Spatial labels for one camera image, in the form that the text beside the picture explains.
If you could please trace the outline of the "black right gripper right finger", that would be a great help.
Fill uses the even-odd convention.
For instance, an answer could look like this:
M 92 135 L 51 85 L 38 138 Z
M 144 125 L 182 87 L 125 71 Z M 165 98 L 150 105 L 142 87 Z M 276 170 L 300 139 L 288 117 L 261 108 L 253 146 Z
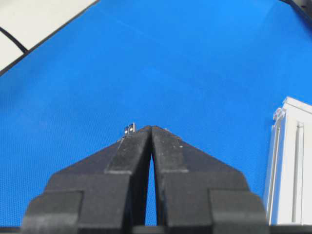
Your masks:
M 160 127 L 151 136 L 159 221 L 169 233 L 269 233 L 262 201 L 239 170 Z

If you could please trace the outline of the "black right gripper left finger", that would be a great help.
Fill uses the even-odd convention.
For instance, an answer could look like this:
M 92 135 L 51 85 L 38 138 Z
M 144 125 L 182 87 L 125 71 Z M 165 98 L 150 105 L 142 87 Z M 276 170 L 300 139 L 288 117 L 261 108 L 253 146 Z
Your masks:
M 24 234 L 122 234 L 145 223 L 151 126 L 56 173 L 25 213 Z

